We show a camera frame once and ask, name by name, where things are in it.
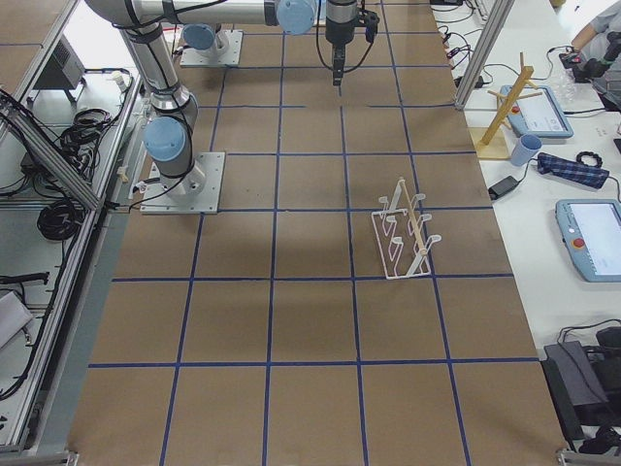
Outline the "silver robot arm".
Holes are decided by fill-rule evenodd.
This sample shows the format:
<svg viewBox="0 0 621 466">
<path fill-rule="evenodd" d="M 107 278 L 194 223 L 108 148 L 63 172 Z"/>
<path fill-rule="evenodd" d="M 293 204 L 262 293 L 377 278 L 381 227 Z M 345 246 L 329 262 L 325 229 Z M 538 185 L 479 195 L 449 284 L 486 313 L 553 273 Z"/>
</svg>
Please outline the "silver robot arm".
<svg viewBox="0 0 621 466">
<path fill-rule="evenodd" d="M 155 118 L 145 129 L 145 147 L 165 194 L 179 200 L 201 192 L 207 175 L 192 147 L 198 104 L 177 75 L 163 23 L 200 29 L 201 37 L 189 45 L 209 50 L 216 46 L 216 27 L 222 23 L 279 26 L 286 33 L 303 34 L 323 18 L 332 47 L 325 67 L 334 85 L 349 71 L 345 51 L 355 30 L 364 29 L 372 44 L 379 25 L 378 15 L 362 1 L 91 1 L 88 6 L 121 32 L 146 82 Z"/>
<path fill-rule="evenodd" d="M 191 49 L 204 56 L 222 55 L 230 47 L 225 32 L 205 23 L 186 24 L 182 29 L 182 38 Z"/>
</svg>

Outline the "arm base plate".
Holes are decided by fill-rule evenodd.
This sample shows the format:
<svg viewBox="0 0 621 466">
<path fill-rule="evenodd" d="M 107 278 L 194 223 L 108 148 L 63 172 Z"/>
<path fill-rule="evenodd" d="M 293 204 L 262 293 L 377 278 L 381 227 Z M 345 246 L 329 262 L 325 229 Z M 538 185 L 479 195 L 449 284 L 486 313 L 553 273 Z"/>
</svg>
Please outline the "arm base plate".
<svg viewBox="0 0 621 466">
<path fill-rule="evenodd" d="M 182 68 L 238 67 L 241 58 L 242 30 L 220 30 L 208 49 L 187 47 L 181 54 Z"/>
<path fill-rule="evenodd" d="M 167 189 L 176 183 L 172 179 L 150 183 L 140 211 L 147 215 L 216 214 L 224 164 L 224 152 L 198 153 L 193 169 L 171 191 Z"/>
</svg>

